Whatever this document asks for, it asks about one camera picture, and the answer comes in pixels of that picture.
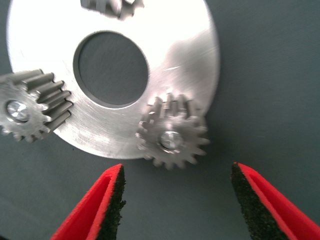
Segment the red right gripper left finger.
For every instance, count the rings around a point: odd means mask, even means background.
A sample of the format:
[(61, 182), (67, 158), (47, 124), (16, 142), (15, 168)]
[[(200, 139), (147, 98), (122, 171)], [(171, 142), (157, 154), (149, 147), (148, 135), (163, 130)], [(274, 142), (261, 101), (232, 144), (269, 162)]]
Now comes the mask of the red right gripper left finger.
[(108, 168), (87, 191), (52, 240), (115, 240), (121, 220), (125, 189), (122, 164)]

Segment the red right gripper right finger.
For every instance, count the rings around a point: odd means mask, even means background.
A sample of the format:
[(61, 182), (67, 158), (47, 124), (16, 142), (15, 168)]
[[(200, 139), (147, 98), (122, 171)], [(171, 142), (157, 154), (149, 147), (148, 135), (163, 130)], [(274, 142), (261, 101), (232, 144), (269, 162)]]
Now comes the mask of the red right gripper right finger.
[(253, 168), (235, 162), (231, 183), (253, 240), (318, 239), (318, 225)]

